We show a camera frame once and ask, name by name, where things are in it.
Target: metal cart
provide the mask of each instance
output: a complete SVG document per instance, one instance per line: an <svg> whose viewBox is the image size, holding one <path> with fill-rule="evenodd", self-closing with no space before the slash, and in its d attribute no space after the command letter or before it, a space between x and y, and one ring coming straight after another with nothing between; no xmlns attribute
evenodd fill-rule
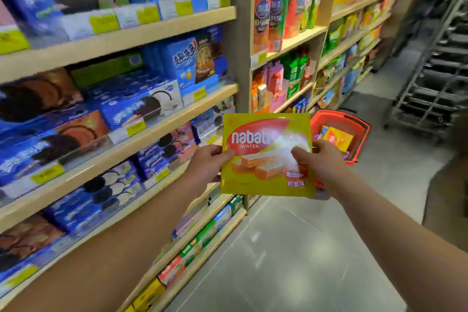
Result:
<svg viewBox="0 0 468 312"><path fill-rule="evenodd" d="M406 87L394 101L391 122L443 141L456 114L468 105L468 0L452 0Z"/></svg>

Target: cookie package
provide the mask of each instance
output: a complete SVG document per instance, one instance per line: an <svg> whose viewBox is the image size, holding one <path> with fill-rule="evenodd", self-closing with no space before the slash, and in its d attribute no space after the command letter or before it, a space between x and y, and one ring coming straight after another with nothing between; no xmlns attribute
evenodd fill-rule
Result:
<svg viewBox="0 0 468 312"><path fill-rule="evenodd" d="M233 195L315 197L312 168L291 149L312 150L308 114L225 114L223 151L234 158L221 169L221 192Z"/></svg>

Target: gray concrete floor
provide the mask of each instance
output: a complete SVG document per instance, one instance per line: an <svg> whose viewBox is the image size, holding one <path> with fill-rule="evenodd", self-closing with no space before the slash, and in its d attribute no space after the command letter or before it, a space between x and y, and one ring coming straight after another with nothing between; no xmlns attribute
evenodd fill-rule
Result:
<svg viewBox="0 0 468 312"><path fill-rule="evenodd" d="M383 130L385 111L406 81L410 60L418 58L415 52L402 57L405 62L391 60L365 79L344 107L371 125L353 170L421 222L429 180L451 153L407 129ZM405 307L335 200L262 197L166 311L402 312Z"/></svg>

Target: shopping basket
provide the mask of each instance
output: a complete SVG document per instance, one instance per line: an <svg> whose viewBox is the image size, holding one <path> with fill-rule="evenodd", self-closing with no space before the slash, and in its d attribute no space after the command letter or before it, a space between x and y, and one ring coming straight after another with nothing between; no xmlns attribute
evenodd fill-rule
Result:
<svg viewBox="0 0 468 312"><path fill-rule="evenodd" d="M341 111L319 110L312 119L310 119L312 137L320 133L323 125L334 127L353 135L353 139L348 147L350 153L345 161L349 166L356 164L361 148L371 128L369 124L355 116L342 113ZM323 183L319 180L316 180L315 184L319 188L325 188Z"/></svg>

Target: person's left hand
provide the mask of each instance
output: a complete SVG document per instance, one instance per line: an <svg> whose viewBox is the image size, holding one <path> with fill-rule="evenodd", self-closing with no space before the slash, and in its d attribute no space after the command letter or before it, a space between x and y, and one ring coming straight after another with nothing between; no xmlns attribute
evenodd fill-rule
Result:
<svg viewBox="0 0 468 312"><path fill-rule="evenodd" d="M190 180L196 190L201 190L201 195L209 183L220 180L218 174L221 167L233 157L233 150L223 153L223 147L215 144L199 147L190 160L184 177Z"/></svg>

